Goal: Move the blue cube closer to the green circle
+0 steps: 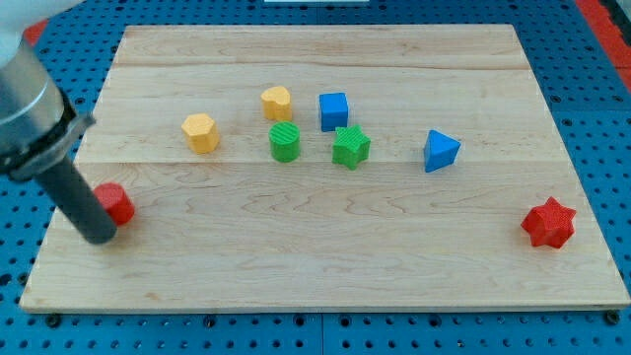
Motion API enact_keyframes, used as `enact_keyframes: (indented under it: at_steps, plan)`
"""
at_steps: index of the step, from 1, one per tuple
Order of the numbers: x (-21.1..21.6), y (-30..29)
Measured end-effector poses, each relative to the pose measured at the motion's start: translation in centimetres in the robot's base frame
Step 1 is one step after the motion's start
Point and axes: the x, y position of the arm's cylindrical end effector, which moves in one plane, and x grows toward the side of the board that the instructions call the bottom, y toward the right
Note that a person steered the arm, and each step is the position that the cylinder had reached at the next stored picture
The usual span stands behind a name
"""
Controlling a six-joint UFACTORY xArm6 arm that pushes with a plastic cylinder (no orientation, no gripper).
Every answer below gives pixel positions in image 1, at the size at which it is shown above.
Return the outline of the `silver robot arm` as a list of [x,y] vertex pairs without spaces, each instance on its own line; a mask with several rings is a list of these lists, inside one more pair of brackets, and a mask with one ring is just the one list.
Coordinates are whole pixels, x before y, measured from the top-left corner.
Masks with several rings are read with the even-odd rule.
[[60,163],[95,123],[79,114],[57,87],[32,46],[27,28],[82,0],[1,2],[1,173],[27,180]]

